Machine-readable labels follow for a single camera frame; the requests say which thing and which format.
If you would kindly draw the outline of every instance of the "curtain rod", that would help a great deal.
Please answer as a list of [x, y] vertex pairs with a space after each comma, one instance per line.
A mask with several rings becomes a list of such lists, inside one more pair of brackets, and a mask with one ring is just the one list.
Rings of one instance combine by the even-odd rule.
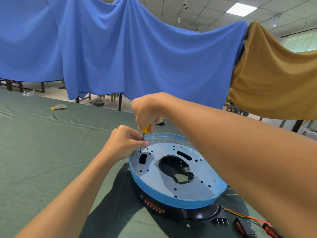
[[299, 34], [299, 33], [303, 33], [303, 32], [307, 32], [307, 31], [314, 30], [314, 29], [317, 29], [317, 27], [311, 28], [311, 29], [308, 29], [308, 30], [305, 30], [305, 31], [302, 31], [302, 32], [297, 32], [297, 33], [292, 33], [292, 34], [288, 34], [288, 35], [285, 35], [285, 36], [281, 36], [281, 38], [288, 37], [288, 36], [295, 35], [295, 34]]

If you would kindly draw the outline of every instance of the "metal plate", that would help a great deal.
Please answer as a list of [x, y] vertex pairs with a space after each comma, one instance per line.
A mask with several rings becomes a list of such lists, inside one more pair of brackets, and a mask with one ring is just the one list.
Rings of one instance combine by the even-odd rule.
[[[134, 180], [154, 199], [173, 207], [194, 209], [211, 204], [225, 191], [227, 184], [185, 137], [151, 134], [145, 138], [150, 143], [149, 147], [142, 149], [141, 153], [134, 151], [129, 156], [129, 163]], [[179, 151], [192, 159], [186, 159]], [[142, 154], [146, 154], [147, 158], [140, 163]], [[193, 180], [180, 184], [162, 172], [159, 163], [165, 156], [180, 158], [178, 165], [187, 164], [189, 170], [186, 171], [193, 173]]]

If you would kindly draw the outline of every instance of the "hand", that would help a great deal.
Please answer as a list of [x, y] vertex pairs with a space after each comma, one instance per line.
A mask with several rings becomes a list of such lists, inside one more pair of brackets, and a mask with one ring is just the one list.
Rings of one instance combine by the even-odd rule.
[[165, 96], [168, 95], [166, 93], [149, 94], [132, 101], [132, 110], [139, 130], [143, 130], [145, 125], [150, 124], [148, 131], [150, 133], [154, 132], [153, 125], [162, 121], [159, 102], [165, 100]]
[[125, 125], [120, 125], [115, 128], [107, 143], [101, 150], [100, 154], [111, 157], [113, 163], [129, 156], [134, 150], [138, 148], [145, 148], [149, 146], [149, 142], [142, 140], [142, 135]]

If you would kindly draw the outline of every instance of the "ceiling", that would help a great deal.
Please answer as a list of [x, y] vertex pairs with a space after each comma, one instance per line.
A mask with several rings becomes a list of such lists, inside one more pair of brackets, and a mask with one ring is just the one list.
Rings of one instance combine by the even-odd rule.
[[[102, 0], [112, 3], [115, 0]], [[244, 20], [247, 24], [260, 22], [274, 36], [305, 30], [317, 25], [317, 0], [188, 0], [180, 24], [177, 17], [184, 0], [139, 0], [157, 19], [175, 26], [200, 32], [210, 31], [230, 23]], [[235, 3], [258, 7], [245, 17], [226, 13]], [[276, 27], [271, 28], [272, 18], [282, 13]]]

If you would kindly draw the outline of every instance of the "fluorescent light panel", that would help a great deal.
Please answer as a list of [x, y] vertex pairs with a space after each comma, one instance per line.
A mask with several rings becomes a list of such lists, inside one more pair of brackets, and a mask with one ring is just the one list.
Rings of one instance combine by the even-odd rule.
[[252, 6], [249, 6], [249, 5], [236, 3], [236, 4], [233, 5], [233, 7], [231, 7], [226, 12], [230, 13], [230, 14], [233, 14], [233, 15], [244, 17], [244, 16], [250, 14], [251, 12], [253, 12], [256, 9], [257, 9], [257, 7], [252, 7]]

